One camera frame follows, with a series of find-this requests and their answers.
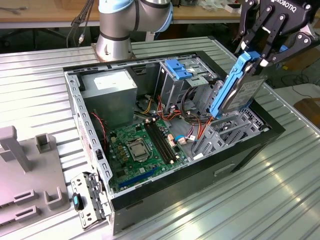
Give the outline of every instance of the motherboard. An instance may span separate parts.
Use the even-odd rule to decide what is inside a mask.
[[[110,139],[109,165],[114,193],[185,164],[188,160],[162,119],[117,128]]]

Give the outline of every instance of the wooden workbench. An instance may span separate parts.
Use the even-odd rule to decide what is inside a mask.
[[[63,9],[60,0],[12,0],[1,1],[0,7],[16,8],[27,6],[28,9],[21,11],[21,15],[15,15],[11,12],[0,12],[0,29],[2,23],[49,23],[56,22],[57,27],[62,27],[58,22],[70,22],[77,16],[80,10]],[[174,7],[173,19],[175,21],[191,21],[183,23],[192,23],[192,21],[239,21],[239,14],[232,14],[224,9],[216,11],[207,11],[200,6],[180,6]],[[90,15],[90,22],[99,22],[99,11],[95,7]]]
[[[20,15],[0,10],[0,29],[8,28],[52,28],[69,27],[80,10],[63,9],[61,0],[10,0],[1,1],[0,7],[16,8],[26,6]],[[180,6],[173,9],[174,24],[236,23],[238,13],[229,13],[224,9],[207,11],[200,6]],[[99,11],[95,7],[90,15],[89,26],[99,25]]]

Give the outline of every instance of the white connector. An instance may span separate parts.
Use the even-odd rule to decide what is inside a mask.
[[[84,40],[85,40],[85,35],[82,33],[79,37],[79,44],[82,44]]]

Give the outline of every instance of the metal bracket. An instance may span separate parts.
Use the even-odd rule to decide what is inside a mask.
[[[73,193],[82,202],[83,209],[79,211],[82,228],[88,229],[103,220],[108,220],[112,210],[107,194],[102,191],[102,183],[96,173],[83,172],[71,180]]]

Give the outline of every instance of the metal table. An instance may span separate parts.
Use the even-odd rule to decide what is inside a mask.
[[[207,37],[137,42],[137,57],[203,50],[225,71],[235,58]],[[0,126],[18,139],[56,137],[69,197],[70,180],[90,170],[72,118],[62,67],[96,63],[91,47],[0,55]],[[112,236],[103,222],[83,231],[73,206],[4,239],[319,239],[319,130],[267,85],[256,100],[286,132],[244,169]]]

